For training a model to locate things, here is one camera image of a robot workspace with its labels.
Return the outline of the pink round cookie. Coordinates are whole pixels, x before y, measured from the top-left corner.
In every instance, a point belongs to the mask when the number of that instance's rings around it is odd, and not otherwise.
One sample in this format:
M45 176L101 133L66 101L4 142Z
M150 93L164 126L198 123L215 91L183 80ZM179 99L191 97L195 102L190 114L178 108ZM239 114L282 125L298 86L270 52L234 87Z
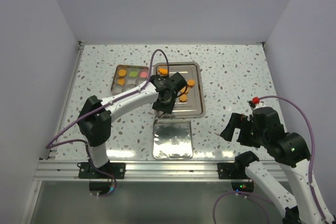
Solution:
M142 72L140 72L140 74L139 74L139 77L140 77L140 78L147 78L147 76L148 76L148 73L147 73L146 71L142 71Z

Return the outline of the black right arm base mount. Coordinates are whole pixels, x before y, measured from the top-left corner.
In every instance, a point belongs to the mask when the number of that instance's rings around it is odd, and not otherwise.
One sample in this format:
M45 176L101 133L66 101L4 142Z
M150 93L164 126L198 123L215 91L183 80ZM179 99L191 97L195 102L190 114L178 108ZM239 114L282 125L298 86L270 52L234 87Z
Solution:
M217 173L219 179L247 179L242 171L239 171L234 163L217 163Z

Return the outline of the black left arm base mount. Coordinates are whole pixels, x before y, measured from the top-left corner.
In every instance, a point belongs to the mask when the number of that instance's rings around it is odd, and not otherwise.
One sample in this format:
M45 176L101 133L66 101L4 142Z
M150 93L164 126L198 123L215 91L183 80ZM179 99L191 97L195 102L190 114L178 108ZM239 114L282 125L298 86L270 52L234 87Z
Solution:
M94 169L89 162L77 164L80 179L106 179L113 176L115 179L124 179L126 164L108 162L100 168Z

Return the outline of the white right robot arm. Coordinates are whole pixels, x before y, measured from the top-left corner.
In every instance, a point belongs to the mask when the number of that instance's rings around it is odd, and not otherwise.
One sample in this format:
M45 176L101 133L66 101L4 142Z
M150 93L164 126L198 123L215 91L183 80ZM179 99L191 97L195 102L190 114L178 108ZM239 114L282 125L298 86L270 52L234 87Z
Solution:
M287 191L264 167L252 151L235 157L233 168L224 170L229 178L249 178L275 205L282 223L335 223L335 215L327 208L314 175L309 171L313 160L306 141L298 133L288 133L279 115L271 107L259 107L249 116L232 113L220 136L230 142L239 130L238 143L248 147L264 147L283 170Z

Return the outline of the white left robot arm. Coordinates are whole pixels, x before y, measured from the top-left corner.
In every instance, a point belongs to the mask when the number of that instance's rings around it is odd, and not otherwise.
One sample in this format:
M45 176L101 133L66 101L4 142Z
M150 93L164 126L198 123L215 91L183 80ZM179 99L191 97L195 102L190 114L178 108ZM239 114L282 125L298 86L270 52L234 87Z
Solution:
M179 92L186 87L187 81L178 72L170 77L155 74L118 95L103 99L95 95L89 97L76 123L88 142L92 174L104 178L109 172L106 141L111 136L111 125L115 120L146 104L152 104L156 111L170 114Z

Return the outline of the orange flower cookie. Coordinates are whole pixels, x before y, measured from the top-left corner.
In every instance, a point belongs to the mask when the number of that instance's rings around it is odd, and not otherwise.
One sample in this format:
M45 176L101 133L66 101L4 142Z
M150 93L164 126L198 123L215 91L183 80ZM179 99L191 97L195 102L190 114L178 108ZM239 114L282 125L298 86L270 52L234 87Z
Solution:
M194 87L194 86L195 86L195 80L193 80L193 79L189 79L189 80L187 81L187 85L188 85L190 88Z

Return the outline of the steel slotted tongs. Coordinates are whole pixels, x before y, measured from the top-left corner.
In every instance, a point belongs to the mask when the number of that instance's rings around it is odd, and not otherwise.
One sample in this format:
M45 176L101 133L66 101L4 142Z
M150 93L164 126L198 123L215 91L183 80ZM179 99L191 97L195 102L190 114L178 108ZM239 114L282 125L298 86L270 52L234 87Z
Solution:
M162 111L156 111L154 124L158 124L161 120L170 119L171 115Z

